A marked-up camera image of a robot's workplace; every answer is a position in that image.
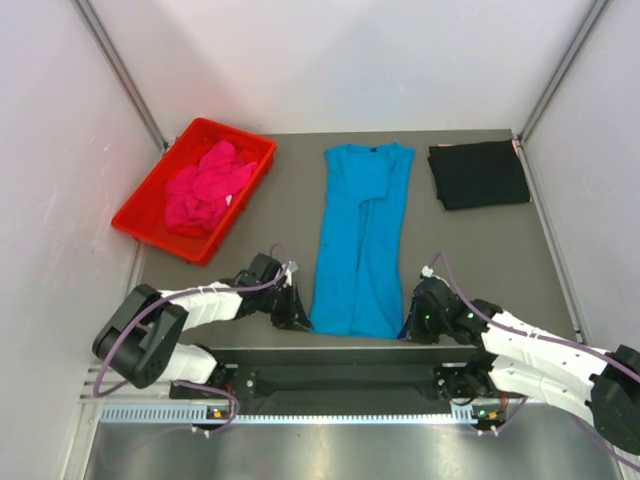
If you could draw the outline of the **blue t shirt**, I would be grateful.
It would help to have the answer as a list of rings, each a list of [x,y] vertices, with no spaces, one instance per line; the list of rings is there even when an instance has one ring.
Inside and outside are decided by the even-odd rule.
[[[403,322],[399,248],[415,151],[326,151],[327,192],[311,321],[319,334],[394,339]]]

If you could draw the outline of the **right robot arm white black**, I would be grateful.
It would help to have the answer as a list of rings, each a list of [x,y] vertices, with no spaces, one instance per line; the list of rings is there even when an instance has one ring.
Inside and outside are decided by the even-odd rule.
[[[435,370],[447,399],[526,396],[581,419],[615,447],[639,452],[639,353],[607,351],[555,336],[484,300],[469,301],[424,271],[401,338],[435,344],[448,336],[474,347],[463,367]]]

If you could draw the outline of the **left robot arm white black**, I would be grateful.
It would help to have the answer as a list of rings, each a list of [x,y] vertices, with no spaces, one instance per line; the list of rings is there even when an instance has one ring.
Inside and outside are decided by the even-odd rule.
[[[264,285],[226,279],[181,291],[141,284],[99,332],[92,352],[137,389],[157,381],[186,380],[212,397],[226,387],[227,374],[207,348],[181,344],[182,333],[256,312],[268,314],[277,329],[314,329],[297,286],[287,279]]]

